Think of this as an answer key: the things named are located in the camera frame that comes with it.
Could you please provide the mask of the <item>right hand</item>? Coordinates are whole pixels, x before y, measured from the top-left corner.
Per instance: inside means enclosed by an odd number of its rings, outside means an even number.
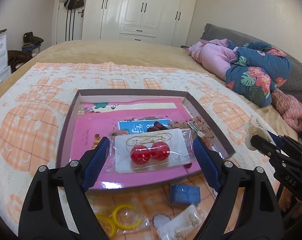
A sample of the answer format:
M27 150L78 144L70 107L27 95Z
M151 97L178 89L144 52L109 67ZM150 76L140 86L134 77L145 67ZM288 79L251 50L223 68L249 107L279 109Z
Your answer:
M282 209L282 211L289 209L293 199L293 194L286 187L284 187L278 201L280 209ZM291 213L291 218L298 218L302 215L302 200L299 200L298 198L295 198L295 200L298 203L298 207Z

